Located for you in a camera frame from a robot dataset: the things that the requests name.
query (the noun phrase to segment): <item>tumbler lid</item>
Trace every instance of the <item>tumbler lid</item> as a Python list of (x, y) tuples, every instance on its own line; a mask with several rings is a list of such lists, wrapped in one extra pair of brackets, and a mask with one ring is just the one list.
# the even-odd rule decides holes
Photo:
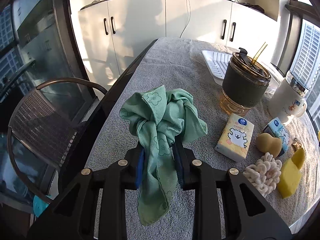
[(285, 76), (285, 80), (288, 82), (290, 87), (292, 87), (292, 89), (296, 91), (302, 98), (305, 97), (306, 93), (308, 92), (308, 89), (305, 88), (299, 82), (299, 80), (292, 75), (291, 71), (287, 72), (287, 75)]

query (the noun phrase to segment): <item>beige sponge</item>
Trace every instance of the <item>beige sponge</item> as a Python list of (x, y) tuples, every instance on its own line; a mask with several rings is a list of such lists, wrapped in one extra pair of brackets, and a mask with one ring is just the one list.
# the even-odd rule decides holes
[(259, 151), (263, 153), (269, 152), (276, 158), (282, 149), (282, 141), (268, 133), (262, 133), (256, 138), (256, 146)]

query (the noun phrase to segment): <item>blue tissue pack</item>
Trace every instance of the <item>blue tissue pack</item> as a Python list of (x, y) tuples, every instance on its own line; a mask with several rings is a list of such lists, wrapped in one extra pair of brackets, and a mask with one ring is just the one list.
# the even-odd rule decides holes
[(282, 141), (282, 149), (279, 153), (278, 157), (283, 155), (289, 146), (292, 144), (292, 139), (290, 138), (290, 135), (288, 131), (285, 129), (285, 127), (280, 122), (279, 118), (272, 119), (266, 127), (263, 129), (263, 132), (266, 132), (270, 134), (272, 137), (280, 138)]

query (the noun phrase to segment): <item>dog cartoon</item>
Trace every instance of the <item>dog cartoon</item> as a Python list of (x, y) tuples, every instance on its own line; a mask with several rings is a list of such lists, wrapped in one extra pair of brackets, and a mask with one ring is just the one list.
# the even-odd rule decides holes
[(285, 143), (286, 145), (288, 145), (290, 140), (289, 134), (286, 132), (284, 128), (282, 128), (279, 131), (279, 133), (280, 133), (279, 139), (281, 139), (282, 143)]
[(246, 148), (246, 143), (248, 142), (245, 137), (247, 137), (245, 132), (238, 131), (234, 128), (230, 128), (230, 132), (228, 133), (228, 137), (230, 141), (235, 144), (240, 146), (241, 148)]

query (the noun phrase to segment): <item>teal object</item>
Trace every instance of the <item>teal object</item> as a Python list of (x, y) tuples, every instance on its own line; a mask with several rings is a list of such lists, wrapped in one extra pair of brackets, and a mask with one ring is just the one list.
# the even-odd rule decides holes
[(172, 150), (174, 137), (194, 141), (208, 133), (198, 118), (193, 96), (183, 89), (165, 91), (164, 85), (145, 93), (134, 93), (120, 109), (130, 121), (129, 131), (145, 150), (138, 214), (142, 225), (150, 225), (167, 213), (177, 184)]
[(48, 203), (44, 202), (40, 199), (37, 195), (33, 198), (33, 212), (35, 213), (36, 217), (38, 218), (42, 212), (49, 206)]

